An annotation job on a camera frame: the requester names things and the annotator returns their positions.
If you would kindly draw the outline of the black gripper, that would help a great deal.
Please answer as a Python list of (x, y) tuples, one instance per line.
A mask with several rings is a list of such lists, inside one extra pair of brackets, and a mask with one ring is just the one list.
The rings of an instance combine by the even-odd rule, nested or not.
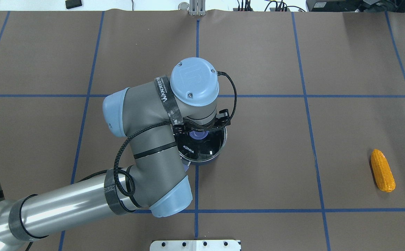
[(198, 124), (195, 120), (184, 119), (183, 124), (177, 124), (173, 126), (173, 135), (176, 136), (189, 134), (191, 131), (215, 133), (226, 129), (226, 127), (217, 128), (215, 126), (215, 121), (216, 119), (214, 118), (207, 124)]

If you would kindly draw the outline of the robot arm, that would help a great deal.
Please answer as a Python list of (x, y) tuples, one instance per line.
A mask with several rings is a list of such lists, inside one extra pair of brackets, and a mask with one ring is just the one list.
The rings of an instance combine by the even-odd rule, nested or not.
[(178, 62), (170, 77), (105, 97), (105, 122), (113, 135), (125, 138), (113, 167), (17, 201), (5, 199), (0, 184), (0, 251), (142, 208), (157, 218), (187, 208), (193, 196), (174, 130), (207, 135), (229, 126), (235, 108), (216, 110), (219, 76), (228, 78), (237, 102), (231, 77), (198, 57)]

